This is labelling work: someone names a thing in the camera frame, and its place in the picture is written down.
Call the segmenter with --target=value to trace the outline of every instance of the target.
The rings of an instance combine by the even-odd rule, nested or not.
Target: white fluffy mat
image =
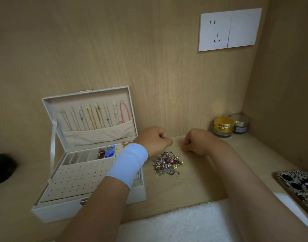
[[[308,226],[308,218],[287,195],[275,195]],[[122,224],[117,241],[241,242],[242,239],[229,200],[224,199]]]

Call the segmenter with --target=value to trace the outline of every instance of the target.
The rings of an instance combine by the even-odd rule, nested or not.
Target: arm
[[[192,129],[184,151],[208,155],[221,175],[244,241],[308,241],[308,227],[254,174],[226,142]]]
[[[56,241],[116,241],[137,172],[148,156],[162,152],[172,143],[163,128],[145,129],[120,152],[106,177]]]

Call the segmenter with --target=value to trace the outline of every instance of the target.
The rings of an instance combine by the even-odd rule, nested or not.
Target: phone case
[[[308,213],[308,172],[302,170],[274,172],[275,180]]]

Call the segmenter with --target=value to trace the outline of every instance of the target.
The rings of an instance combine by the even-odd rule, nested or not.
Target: white switch panel
[[[201,14],[199,52],[227,48],[232,11]]]
[[[233,11],[228,47],[255,44],[261,13],[261,8]]]

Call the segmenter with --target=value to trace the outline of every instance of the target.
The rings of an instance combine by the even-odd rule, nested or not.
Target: silver jar lid
[[[231,116],[235,121],[235,126],[247,126],[249,118],[243,114],[233,114]]]

